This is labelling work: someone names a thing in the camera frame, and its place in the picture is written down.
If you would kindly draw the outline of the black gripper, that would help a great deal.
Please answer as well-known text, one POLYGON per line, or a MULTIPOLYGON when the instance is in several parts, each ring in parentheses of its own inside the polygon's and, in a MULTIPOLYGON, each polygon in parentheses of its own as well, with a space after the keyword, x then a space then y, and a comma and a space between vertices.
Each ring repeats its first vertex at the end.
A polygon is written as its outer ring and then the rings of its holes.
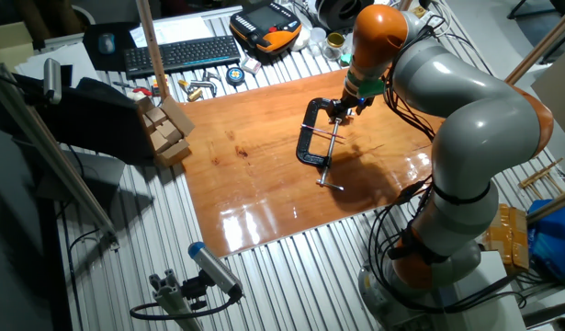
POLYGON ((347 122, 353 122, 357 115, 360 115, 365 108, 370 107, 373 104, 374 99, 374 97, 353 96, 344 91, 341 97, 341 102, 336 101, 333 103, 331 109, 331 120, 345 119, 347 122))

